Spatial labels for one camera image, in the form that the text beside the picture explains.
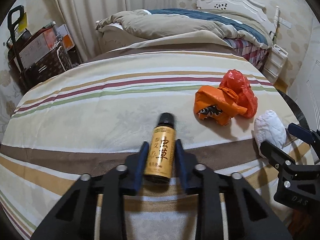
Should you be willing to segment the white paper ball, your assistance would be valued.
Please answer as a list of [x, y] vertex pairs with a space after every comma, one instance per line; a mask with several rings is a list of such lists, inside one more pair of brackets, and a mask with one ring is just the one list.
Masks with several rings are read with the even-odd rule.
[[253, 135], [262, 158], [265, 158], [260, 150], [263, 141], [269, 141], [279, 149], [283, 149], [286, 143], [285, 126], [273, 110], [267, 110], [255, 119]]

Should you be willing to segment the yellow bottle black cap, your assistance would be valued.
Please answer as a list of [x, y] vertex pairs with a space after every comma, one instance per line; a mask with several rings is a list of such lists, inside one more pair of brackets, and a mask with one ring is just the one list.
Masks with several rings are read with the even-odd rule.
[[175, 117], [171, 113], [162, 113], [153, 130], [149, 153], [146, 160], [144, 177], [157, 184], [168, 184], [175, 154]]

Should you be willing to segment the white door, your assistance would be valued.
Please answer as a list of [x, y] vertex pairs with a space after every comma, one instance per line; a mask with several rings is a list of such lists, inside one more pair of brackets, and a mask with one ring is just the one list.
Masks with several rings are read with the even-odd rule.
[[314, 18], [309, 46], [302, 66], [288, 90], [288, 94], [306, 117], [309, 127], [319, 129], [319, 21]]

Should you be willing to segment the white plastic drawer unit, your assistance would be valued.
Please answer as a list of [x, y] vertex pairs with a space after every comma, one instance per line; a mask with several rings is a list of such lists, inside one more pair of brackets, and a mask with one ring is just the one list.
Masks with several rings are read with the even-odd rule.
[[263, 67], [262, 74], [268, 81], [274, 84], [288, 59], [288, 52], [275, 44], [267, 57], [266, 63]]

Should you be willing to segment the red plastic bag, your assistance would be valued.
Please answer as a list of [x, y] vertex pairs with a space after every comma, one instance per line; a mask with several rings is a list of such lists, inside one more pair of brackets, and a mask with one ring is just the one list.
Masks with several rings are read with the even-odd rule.
[[242, 115], [243, 117], [250, 119], [255, 116], [258, 98], [253, 93], [249, 80], [240, 71], [229, 70], [223, 76], [219, 87], [229, 88], [238, 96], [237, 104], [247, 109], [247, 112]]

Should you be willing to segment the orange plastic bag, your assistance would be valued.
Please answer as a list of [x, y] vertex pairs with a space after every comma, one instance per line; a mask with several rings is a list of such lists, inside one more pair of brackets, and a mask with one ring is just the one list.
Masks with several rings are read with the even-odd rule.
[[214, 119], [221, 126], [238, 114], [244, 115], [246, 107], [238, 105], [239, 97], [226, 87], [201, 86], [195, 94], [194, 114], [200, 119]]

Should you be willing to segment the plaid bed sheet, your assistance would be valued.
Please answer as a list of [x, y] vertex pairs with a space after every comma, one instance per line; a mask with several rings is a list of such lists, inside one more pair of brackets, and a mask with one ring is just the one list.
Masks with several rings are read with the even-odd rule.
[[269, 54], [269, 51], [267, 49], [258, 48], [251, 42], [243, 39], [224, 38], [223, 40], [258, 70], [264, 67]]

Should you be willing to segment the striped bed sheet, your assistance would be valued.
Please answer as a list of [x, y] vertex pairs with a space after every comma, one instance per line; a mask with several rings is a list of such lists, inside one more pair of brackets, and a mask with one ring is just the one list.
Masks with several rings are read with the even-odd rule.
[[[255, 116], [238, 114], [221, 126], [194, 114], [201, 86], [219, 88], [240, 71], [258, 98]], [[278, 172], [259, 155], [255, 119], [273, 110], [285, 126], [283, 149], [297, 165], [315, 165], [319, 146], [292, 136], [303, 128], [284, 97], [246, 59], [208, 31], [139, 42], [52, 77], [29, 90], [1, 142], [1, 239], [32, 239], [37, 227], [82, 174], [101, 176], [151, 144], [162, 113], [175, 117], [185, 152], [218, 174], [240, 173], [287, 227], [291, 239], [317, 239], [319, 211], [274, 200]], [[126, 239], [196, 239], [198, 196], [183, 191], [175, 154], [168, 184], [145, 179], [124, 196]]]

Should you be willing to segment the white wooden headboard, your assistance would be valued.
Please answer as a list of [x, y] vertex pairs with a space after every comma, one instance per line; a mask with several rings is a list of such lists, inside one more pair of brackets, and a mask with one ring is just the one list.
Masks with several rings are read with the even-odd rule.
[[273, 20], [269, 20], [266, 14], [266, 6], [255, 0], [197, 0], [196, 5], [198, 9], [238, 12], [242, 16], [248, 16], [259, 22], [271, 38], [276, 35], [280, 20], [279, 6], [275, 8]]

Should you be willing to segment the patterned brown storage box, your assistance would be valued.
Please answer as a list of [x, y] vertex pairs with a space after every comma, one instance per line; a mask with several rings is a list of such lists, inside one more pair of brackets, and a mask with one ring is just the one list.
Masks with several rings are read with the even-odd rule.
[[60, 41], [44, 57], [24, 70], [21, 76], [26, 89], [30, 90], [39, 83], [47, 81], [72, 68], [69, 55]]

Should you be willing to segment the white orange small box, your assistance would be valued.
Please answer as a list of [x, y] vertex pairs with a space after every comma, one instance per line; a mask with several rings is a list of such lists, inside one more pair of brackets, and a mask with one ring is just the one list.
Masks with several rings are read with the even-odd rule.
[[62, 43], [67, 51], [75, 46], [75, 43], [71, 37], [71, 34], [66, 24], [62, 24], [57, 28], [58, 35], [62, 38]]

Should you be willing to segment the cardboard box with orange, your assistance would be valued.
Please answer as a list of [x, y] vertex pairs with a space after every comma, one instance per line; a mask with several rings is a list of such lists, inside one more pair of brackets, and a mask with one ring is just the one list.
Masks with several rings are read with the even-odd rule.
[[57, 38], [53, 28], [42, 29], [43, 32], [27, 44], [19, 53], [22, 67], [27, 69], [54, 49]]

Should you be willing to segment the beige and blue quilt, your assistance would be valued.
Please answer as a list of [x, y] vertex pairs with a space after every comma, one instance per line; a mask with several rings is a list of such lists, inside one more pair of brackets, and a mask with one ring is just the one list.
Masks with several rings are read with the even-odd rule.
[[121, 11], [98, 21], [96, 30], [103, 32], [111, 24], [119, 24], [123, 31], [147, 40], [206, 30], [221, 39], [243, 39], [261, 49], [273, 46], [272, 38], [260, 23], [239, 15], [232, 19], [201, 10], [138, 9]]

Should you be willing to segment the white curtain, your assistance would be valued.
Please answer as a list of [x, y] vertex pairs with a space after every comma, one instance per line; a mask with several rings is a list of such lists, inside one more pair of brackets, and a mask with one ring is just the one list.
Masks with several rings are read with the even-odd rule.
[[96, 21], [125, 10], [176, 7], [176, 0], [53, 0], [83, 60], [101, 53]]

